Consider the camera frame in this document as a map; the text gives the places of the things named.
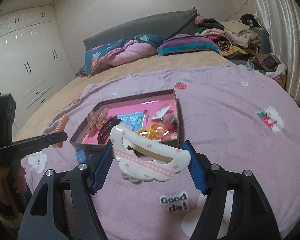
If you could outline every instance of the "curtain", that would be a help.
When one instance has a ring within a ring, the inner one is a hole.
[[[295,0],[252,1],[257,20],[270,34],[271,52],[288,68],[286,91],[299,103],[300,8]]]

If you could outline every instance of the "wardrobe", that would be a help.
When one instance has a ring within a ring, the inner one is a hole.
[[[74,78],[52,6],[0,17],[0,95],[16,101],[14,130]]]

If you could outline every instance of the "cable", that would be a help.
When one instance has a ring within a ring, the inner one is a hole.
[[[244,9],[247,7],[248,1],[249,1],[249,0],[247,0],[247,1],[240,7],[240,9],[237,10],[234,14],[230,15],[230,16],[225,20],[225,22],[227,22],[228,19],[229,19],[230,17],[232,17],[233,15],[235,15],[236,13],[239,13],[239,12],[241,12],[242,10],[244,10]]]

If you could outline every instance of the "gray headboard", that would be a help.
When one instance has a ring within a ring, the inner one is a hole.
[[[194,23],[197,15],[196,8],[188,11],[156,14],[118,25],[85,39],[83,43],[88,50],[121,38],[133,38],[142,33],[156,34],[165,39],[178,33],[194,35],[198,30]]]

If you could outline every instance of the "box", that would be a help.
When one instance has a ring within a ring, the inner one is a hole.
[[[171,133],[172,136],[165,140],[157,139],[156,141],[160,141],[161,143],[169,146],[178,147],[178,103],[173,89],[102,101],[93,108],[93,111],[95,111],[97,114],[100,114],[106,107],[108,107],[108,116],[114,116],[119,114],[141,113],[146,110],[142,125],[143,127],[149,127],[153,122],[151,121],[151,117],[153,116],[154,112],[156,112],[160,107],[167,105],[171,106],[169,112],[172,112],[175,115],[177,125],[175,131]],[[94,138],[97,137],[97,133],[95,136],[88,138],[86,135],[87,128],[88,121],[86,118],[71,137],[70,143],[76,149],[76,151],[83,149],[89,154],[102,152],[105,149],[105,144],[98,144],[96,140],[94,141]]]

